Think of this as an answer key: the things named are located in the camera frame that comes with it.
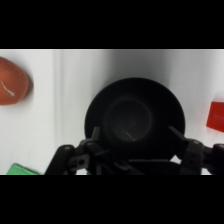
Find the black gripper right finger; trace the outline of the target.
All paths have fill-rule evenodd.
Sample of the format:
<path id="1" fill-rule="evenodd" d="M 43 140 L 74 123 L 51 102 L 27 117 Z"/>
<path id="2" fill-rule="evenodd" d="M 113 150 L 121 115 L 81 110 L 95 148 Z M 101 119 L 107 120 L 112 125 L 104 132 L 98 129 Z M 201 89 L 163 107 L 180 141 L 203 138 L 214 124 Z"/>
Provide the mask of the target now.
<path id="1" fill-rule="evenodd" d="M 181 160 L 180 175 L 201 175 L 206 169 L 212 175 L 224 175 L 224 143 L 212 147 L 186 138 L 176 128 L 169 127 L 174 154 Z"/>

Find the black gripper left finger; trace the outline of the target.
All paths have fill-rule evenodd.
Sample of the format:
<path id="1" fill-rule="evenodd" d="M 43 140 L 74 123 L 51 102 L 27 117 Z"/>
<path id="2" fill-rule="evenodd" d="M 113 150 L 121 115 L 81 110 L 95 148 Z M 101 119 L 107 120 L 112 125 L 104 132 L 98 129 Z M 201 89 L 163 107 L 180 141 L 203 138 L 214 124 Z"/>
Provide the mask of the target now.
<path id="1" fill-rule="evenodd" d="M 111 160 L 108 152 L 99 145 L 100 128 L 95 127 L 90 138 L 82 140 L 77 147 L 60 146 L 45 175 L 76 175 L 78 170 L 85 169 L 90 175 L 112 175 Z"/>

